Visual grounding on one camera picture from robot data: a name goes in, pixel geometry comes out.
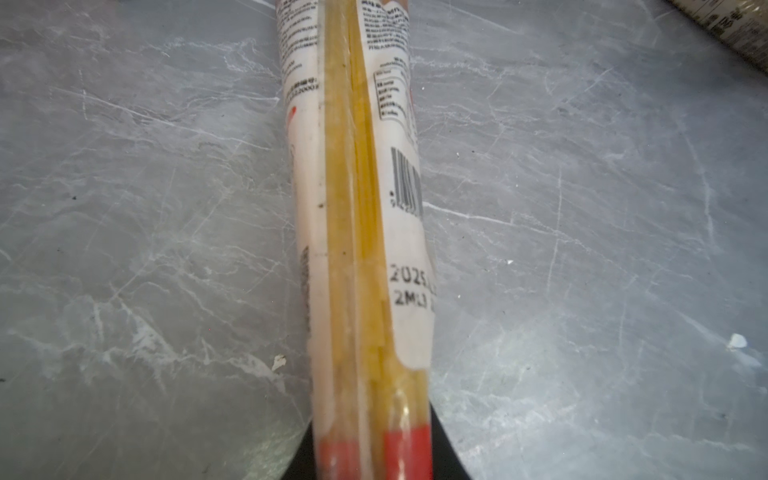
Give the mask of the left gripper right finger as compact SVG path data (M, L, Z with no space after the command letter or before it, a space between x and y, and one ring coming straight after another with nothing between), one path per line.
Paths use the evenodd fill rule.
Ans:
M471 480L439 419L433 404L431 413L431 441L434 480Z

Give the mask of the blue yellow spaghetti bag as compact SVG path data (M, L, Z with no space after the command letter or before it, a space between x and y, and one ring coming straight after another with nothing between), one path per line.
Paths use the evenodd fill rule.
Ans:
M767 72L766 0L670 0L699 26Z

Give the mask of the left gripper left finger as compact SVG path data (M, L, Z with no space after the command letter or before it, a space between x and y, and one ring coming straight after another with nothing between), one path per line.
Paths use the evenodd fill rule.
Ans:
M310 422L293 455L280 477L281 480L316 480L313 423Z

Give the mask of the red spaghetti bag white label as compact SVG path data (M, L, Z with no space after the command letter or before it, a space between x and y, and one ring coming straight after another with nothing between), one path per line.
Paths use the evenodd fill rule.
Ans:
M433 477L437 298L404 1L275 5L320 479Z

